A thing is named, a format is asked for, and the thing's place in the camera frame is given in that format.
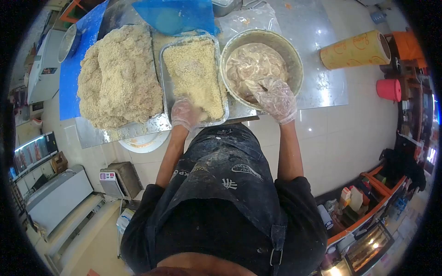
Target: hand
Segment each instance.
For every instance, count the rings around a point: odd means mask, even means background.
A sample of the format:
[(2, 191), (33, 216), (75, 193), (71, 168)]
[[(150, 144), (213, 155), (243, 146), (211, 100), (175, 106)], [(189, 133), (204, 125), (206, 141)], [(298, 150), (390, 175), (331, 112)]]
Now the hand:
[(188, 98), (177, 97), (172, 107), (172, 127), (182, 125), (192, 132), (199, 122), (200, 114), (200, 109), (194, 107)]
[(287, 124), (296, 118), (296, 97), (282, 79), (267, 77), (258, 82), (246, 80), (246, 85), (258, 103), (280, 125)]

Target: aluminum tray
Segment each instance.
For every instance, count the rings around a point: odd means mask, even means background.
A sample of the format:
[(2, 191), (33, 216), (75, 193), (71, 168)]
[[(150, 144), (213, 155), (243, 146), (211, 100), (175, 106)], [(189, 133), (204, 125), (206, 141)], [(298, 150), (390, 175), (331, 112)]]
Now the aluminum tray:
[(211, 39), (214, 43), (214, 46), (215, 46), (215, 57), (214, 57), (215, 67), (216, 67), (216, 71), (218, 72), (217, 80), (218, 80), (218, 85), (220, 85), (221, 99), (222, 99), (222, 103), (224, 106), (224, 115), (222, 118), (220, 118), (216, 121), (210, 121), (211, 118), (209, 118), (208, 121), (200, 122), (197, 127), (198, 128), (205, 128), (205, 127), (214, 126), (214, 125), (221, 125), (229, 117), (229, 103), (228, 103), (226, 95), (223, 95), (223, 92), (222, 92), (224, 89), (224, 85), (222, 82), (221, 72), (219, 70), (220, 57), (221, 57), (220, 46), (219, 46), (218, 40), (214, 36), (209, 35), (209, 34), (197, 35), (197, 36), (193, 36), (190, 38), (181, 39), (176, 42), (166, 44), (163, 46), (163, 48), (161, 48), (159, 64), (160, 64), (160, 76), (161, 76), (160, 81), (161, 81), (161, 87), (163, 88), (164, 113), (166, 114), (169, 124), (172, 125), (171, 112), (172, 112), (172, 106), (175, 103), (175, 95), (173, 94), (173, 90), (174, 90), (175, 86), (174, 86), (174, 83), (169, 75), (169, 71), (167, 70), (166, 64), (164, 63), (164, 58), (163, 58), (164, 50), (167, 49), (168, 47), (171, 47), (171, 46), (180, 46), (180, 45), (190, 43), (195, 38)]

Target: metal bowl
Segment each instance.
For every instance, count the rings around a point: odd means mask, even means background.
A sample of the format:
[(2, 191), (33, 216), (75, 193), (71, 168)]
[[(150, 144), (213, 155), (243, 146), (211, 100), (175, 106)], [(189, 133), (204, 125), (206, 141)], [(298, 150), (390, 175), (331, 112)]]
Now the metal bowl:
[(226, 64), (230, 57), (230, 54), (238, 47), (248, 43), (263, 43), (276, 52), (278, 52), (287, 65), (287, 71), (289, 73), (289, 78), (287, 84), (292, 90), (293, 94), (297, 94), (301, 88), (302, 80), (304, 78), (304, 69), (302, 66), (301, 58), (295, 47), (283, 36), (275, 33), (271, 30), (264, 29), (250, 29), (240, 32), (231, 38), (221, 53), (221, 77), (229, 93), (240, 103), (247, 107), (264, 111), (264, 109), (259, 104), (254, 104), (247, 102), (242, 99), (236, 91), (233, 89), (233, 84), (227, 78)]
[(58, 49), (58, 62), (62, 63), (66, 58), (72, 57), (80, 44), (81, 32), (77, 25), (73, 24), (66, 31)]

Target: white plate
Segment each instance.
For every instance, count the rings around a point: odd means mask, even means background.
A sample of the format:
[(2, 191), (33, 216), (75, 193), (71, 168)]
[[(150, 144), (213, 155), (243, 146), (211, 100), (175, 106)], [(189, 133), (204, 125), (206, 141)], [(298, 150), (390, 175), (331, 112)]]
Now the white plate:
[(120, 144), (126, 149), (136, 153), (148, 153), (159, 148), (169, 137), (170, 130), (147, 134), (125, 140)]

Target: metal buckle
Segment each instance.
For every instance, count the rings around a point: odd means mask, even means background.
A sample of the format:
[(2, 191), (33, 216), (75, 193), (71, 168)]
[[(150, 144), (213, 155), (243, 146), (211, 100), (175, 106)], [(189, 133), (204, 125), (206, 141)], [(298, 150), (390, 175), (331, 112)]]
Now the metal buckle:
[[(272, 259), (273, 259), (273, 252), (275, 251), (275, 249), (272, 249), (272, 253), (270, 254), (270, 266), (273, 266), (273, 264), (272, 264)], [(279, 256), (279, 264), (278, 265), (280, 265), (281, 264), (281, 260), (282, 260), (282, 252), (283, 252), (283, 250), (281, 250), (281, 255)]]

